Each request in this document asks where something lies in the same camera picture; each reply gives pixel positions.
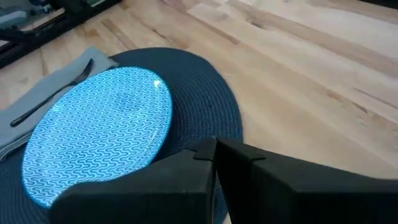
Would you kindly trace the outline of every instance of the fork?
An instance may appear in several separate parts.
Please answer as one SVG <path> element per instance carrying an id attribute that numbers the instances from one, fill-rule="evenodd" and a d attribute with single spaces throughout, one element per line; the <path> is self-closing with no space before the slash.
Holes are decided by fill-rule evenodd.
<path id="1" fill-rule="evenodd" d="M 23 115 L 21 115 L 20 117 L 18 117 L 17 119 L 15 119 L 14 121 L 12 121 L 10 123 L 11 127 L 16 127 L 18 125 L 20 125 L 22 122 L 24 122 L 29 116 L 31 116 L 33 113 L 35 113 L 40 107 L 42 107 L 44 104 L 48 103 L 57 93 L 61 92 L 62 90 L 64 90 L 66 87 L 69 86 L 75 86 L 79 83 L 81 83 L 82 81 L 86 80 L 86 78 L 88 77 L 88 75 L 91 73 L 92 69 L 93 69 L 93 65 L 94 65 L 94 60 L 90 59 L 90 61 L 87 63 L 84 71 L 78 75 L 73 81 L 71 81 L 70 83 L 64 85 L 63 87 L 61 87 L 59 90 L 57 90 L 55 93 L 51 94 L 49 97 L 47 97 L 45 100 L 43 100 L 41 103 L 39 103 L 38 105 L 36 105 L 35 107 L 33 107 L 31 110 L 29 110 L 28 112 L 24 113 Z"/>

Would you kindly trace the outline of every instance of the wavy pattern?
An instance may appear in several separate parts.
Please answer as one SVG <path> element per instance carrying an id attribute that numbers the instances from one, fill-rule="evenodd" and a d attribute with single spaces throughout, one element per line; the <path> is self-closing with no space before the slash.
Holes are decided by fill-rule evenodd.
<path id="1" fill-rule="evenodd" d="M 27 193 L 49 207 L 71 185 L 115 179 L 147 166 L 171 116 L 169 90 L 149 70 L 117 68 L 87 79 L 35 128 L 22 161 Z"/>

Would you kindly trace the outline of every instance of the blue patterned plate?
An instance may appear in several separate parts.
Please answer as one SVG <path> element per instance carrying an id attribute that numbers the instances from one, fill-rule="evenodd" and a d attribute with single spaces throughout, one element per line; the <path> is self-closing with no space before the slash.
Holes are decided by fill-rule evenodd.
<path id="1" fill-rule="evenodd" d="M 61 97 L 30 138 L 22 182 L 43 207 L 68 187 L 118 178 L 147 166 L 172 118 L 172 99 L 155 73 L 134 67 L 93 76 Z"/>

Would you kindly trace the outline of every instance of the robotic arm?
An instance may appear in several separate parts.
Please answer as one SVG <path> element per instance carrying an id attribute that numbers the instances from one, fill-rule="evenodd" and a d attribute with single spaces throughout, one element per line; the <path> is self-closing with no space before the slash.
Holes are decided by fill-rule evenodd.
<path id="1" fill-rule="evenodd" d="M 124 177 L 72 186 L 50 223 L 210 224 L 216 173 L 233 224 L 396 222 L 396 180 L 208 138 Z"/>

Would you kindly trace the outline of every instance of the wooden table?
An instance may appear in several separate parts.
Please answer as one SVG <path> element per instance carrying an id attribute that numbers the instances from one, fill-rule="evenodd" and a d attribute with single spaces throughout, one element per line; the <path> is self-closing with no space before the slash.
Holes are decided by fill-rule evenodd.
<path id="1" fill-rule="evenodd" d="M 398 177 L 394 9 L 357 0 L 124 0 L 0 70 L 1 107 L 89 45 L 108 55 L 159 46 L 201 55 L 234 91 L 246 143 Z"/>

